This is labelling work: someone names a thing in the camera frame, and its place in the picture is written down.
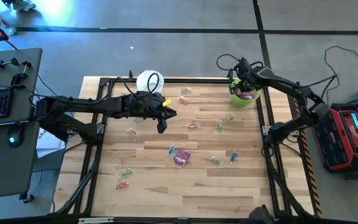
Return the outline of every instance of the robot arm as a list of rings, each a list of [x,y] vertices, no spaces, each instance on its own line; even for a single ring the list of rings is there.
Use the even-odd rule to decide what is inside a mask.
[[[329,108],[323,99],[314,94],[310,87],[301,86],[299,83],[276,76],[267,67],[252,67],[245,58],[241,58],[233,70],[237,72],[240,83],[231,86],[231,93],[235,93],[237,88],[241,91],[250,91],[270,86],[294,97],[298,102],[300,116],[286,123],[277,122],[270,127],[268,143],[271,146],[282,142],[292,131],[316,124],[329,112]],[[308,108],[308,99],[311,99],[314,103],[310,108]]]
[[[157,130],[163,133],[167,128],[166,120],[177,112],[164,106],[165,97],[160,93],[138,91],[135,94],[105,98],[102,100],[75,99],[58,96],[39,100],[35,107],[34,119],[41,127],[62,141],[68,138],[68,130],[78,132],[83,140],[98,140],[95,124],[84,124],[65,112],[101,113],[110,118],[152,118],[158,120]]]

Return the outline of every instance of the wooden table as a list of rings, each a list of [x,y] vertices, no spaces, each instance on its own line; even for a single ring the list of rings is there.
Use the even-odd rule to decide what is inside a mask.
[[[80,98],[95,98],[99,79],[84,77]],[[136,89],[135,84],[128,85]],[[177,99],[179,89],[184,87],[193,90],[186,95],[187,105],[179,104]],[[113,96],[126,94],[122,83],[114,86]],[[165,83],[163,95],[172,100],[169,107],[178,112],[167,121],[163,134],[158,134],[157,122],[148,119],[135,127],[140,138],[133,141],[126,133],[133,118],[108,119],[92,216],[236,218],[248,217],[262,204],[272,211],[265,159],[260,154],[262,138],[256,103],[233,107],[227,84]],[[276,120],[290,119],[287,96],[273,91],[271,97],[275,115],[281,117]],[[230,114],[234,121],[225,124],[219,133],[218,120]],[[75,117],[90,123],[92,114],[76,113]],[[200,122],[202,128],[188,130],[186,125],[195,122]],[[68,147],[78,142],[80,139],[74,137]],[[171,144],[191,153],[186,167],[176,165],[167,156]],[[57,209],[78,185],[85,147],[78,146],[65,154],[54,196]],[[227,158],[233,150],[241,155],[230,164]],[[210,163],[211,154],[224,164],[219,167]],[[282,158],[289,188],[305,209],[313,212],[301,159],[286,149],[282,149]],[[127,179],[132,186],[116,190],[116,173],[128,168],[133,170]]]

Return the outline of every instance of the black desk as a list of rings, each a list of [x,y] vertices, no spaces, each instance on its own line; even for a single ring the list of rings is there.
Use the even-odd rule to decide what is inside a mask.
[[[31,68],[27,69],[26,74],[29,77],[21,84],[25,85],[30,91],[35,91],[35,84],[37,83],[37,74],[40,67],[42,49],[23,49],[23,50],[7,50],[0,51],[0,59],[5,62],[10,61],[11,58],[16,58],[19,63],[28,61],[32,64]],[[6,65],[5,68],[0,68],[0,85],[10,86],[12,77],[20,72],[23,72],[24,66]],[[0,118],[0,124],[14,123],[16,121],[27,121],[30,118],[31,104],[29,97],[31,93],[24,90],[15,90],[11,113],[8,118]]]
[[[41,53],[40,48],[2,51],[0,59],[9,61],[15,57],[20,63],[24,60],[31,62],[32,68],[27,70],[29,77],[22,83],[28,90],[34,91]],[[12,76],[23,72],[23,68],[12,65],[0,68],[0,85],[9,86]],[[8,118],[1,118],[0,124],[29,120],[32,111],[28,101],[30,95],[28,91],[15,90],[11,115]],[[20,147],[11,148],[7,143],[9,125],[0,125],[0,197],[26,194],[29,189],[39,124],[31,121],[26,122],[24,127],[24,142]]]
[[[24,142],[17,148],[7,143],[8,128],[0,126],[0,197],[25,194],[29,190],[39,125],[35,121],[25,125]]]

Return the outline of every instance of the concrete floor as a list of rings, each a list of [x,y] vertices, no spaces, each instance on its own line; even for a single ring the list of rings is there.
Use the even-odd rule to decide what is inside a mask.
[[[31,12],[16,12],[0,3],[1,15],[19,27],[257,28],[252,0],[33,2],[38,7]],[[259,6],[265,29],[358,30],[355,0],[259,0]],[[303,84],[331,75],[323,60],[327,47],[340,45],[358,52],[358,35],[267,35],[266,39],[277,75]],[[59,95],[67,96],[78,96],[85,75],[127,75],[129,70],[137,74],[153,69],[165,76],[225,77],[226,73],[215,66],[220,54],[246,57],[251,62],[262,60],[257,34],[19,32],[12,41],[20,49],[43,48],[40,76]],[[0,50],[8,49],[9,45],[0,42]],[[330,92],[329,102],[354,99],[358,92],[358,59],[332,49],[328,60],[341,79],[341,86]],[[223,61],[224,67],[233,65],[233,61]],[[323,87],[314,86],[313,90],[320,94]],[[37,88],[41,94],[51,94],[41,83]],[[311,133],[308,139],[323,216],[358,221],[358,180],[345,182],[340,175],[327,173]],[[55,170],[42,172],[32,203],[24,205],[18,195],[0,198],[0,218],[47,214],[57,175]],[[32,186],[37,185],[39,176],[40,172],[33,174]]]

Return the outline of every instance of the plastic wrapper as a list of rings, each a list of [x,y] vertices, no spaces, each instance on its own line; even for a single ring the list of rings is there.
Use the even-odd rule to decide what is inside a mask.
[[[200,122],[196,122],[194,124],[188,124],[187,128],[189,130],[196,130],[196,129],[200,129],[201,128],[201,123]]]
[[[233,120],[234,120],[234,115],[230,114],[227,118],[224,119],[224,122],[227,123]]]
[[[186,105],[189,101],[184,96],[179,96],[179,103]]]
[[[231,153],[230,157],[229,157],[229,162],[232,164],[234,161],[237,160],[237,157],[238,157],[239,155],[240,155],[239,152],[237,152],[236,150],[234,150],[234,151]]]
[[[185,167],[186,164],[189,163],[190,156],[191,154],[189,152],[179,149],[175,157],[173,157],[173,160],[175,161],[176,164]]]
[[[177,151],[178,151],[178,146],[171,145],[169,147],[169,150],[168,150],[168,156],[169,157],[174,157],[177,154]]]
[[[132,121],[132,126],[136,126],[138,124],[140,124],[141,122],[143,122],[144,119],[143,118],[135,118],[133,121]]]
[[[221,166],[223,164],[223,162],[220,159],[217,159],[213,155],[209,155],[209,161],[211,161],[213,164],[217,166]]]
[[[137,131],[133,128],[128,129],[127,133],[132,137],[132,139],[134,141],[139,139],[139,134],[137,133]]]
[[[187,88],[181,88],[179,90],[179,95],[187,95],[191,93],[191,88],[187,87]]]
[[[248,91],[248,92],[242,92],[240,94],[237,93],[236,96],[238,96],[242,100],[252,100],[254,99],[254,92]]]
[[[234,120],[234,115],[229,115],[227,118],[224,118],[224,119],[220,119],[218,121],[218,131],[221,133],[223,132],[223,125],[230,122],[230,121],[233,121]]]
[[[124,170],[120,170],[118,172],[118,176],[119,177],[127,177],[133,174],[133,171],[131,169],[124,169]]]
[[[224,124],[223,119],[221,119],[221,120],[218,121],[218,131],[219,131],[220,133],[223,132],[223,124]]]
[[[127,189],[129,188],[130,186],[132,186],[131,183],[129,182],[118,182],[117,185],[116,185],[116,189],[117,190],[121,190],[121,189]]]

